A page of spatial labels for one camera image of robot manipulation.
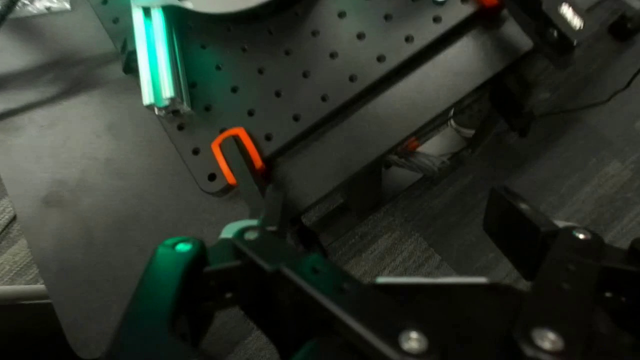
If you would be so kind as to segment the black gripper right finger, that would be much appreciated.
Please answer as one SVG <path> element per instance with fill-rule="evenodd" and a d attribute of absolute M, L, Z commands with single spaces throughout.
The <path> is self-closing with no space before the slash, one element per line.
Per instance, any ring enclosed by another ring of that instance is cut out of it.
<path fill-rule="evenodd" d="M 579 360 L 588 352 L 604 239 L 559 225 L 510 187 L 490 189 L 484 231 L 531 282 L 514 337 L 527 358 Z"/>

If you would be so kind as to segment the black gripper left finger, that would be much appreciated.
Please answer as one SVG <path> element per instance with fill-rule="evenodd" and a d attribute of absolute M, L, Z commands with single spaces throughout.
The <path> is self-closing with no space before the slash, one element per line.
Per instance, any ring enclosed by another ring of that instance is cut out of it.
<path fill-rule="evenodd" d="M 366 285 L 287 219 L 278 187 L 218 241 L 175 235 L 156 245 L 106 352 L 108 360 L 205 360 L 218 311 L 239 307 L 285 360 L 366 360 L 374 327 L 357 306 Z"/>

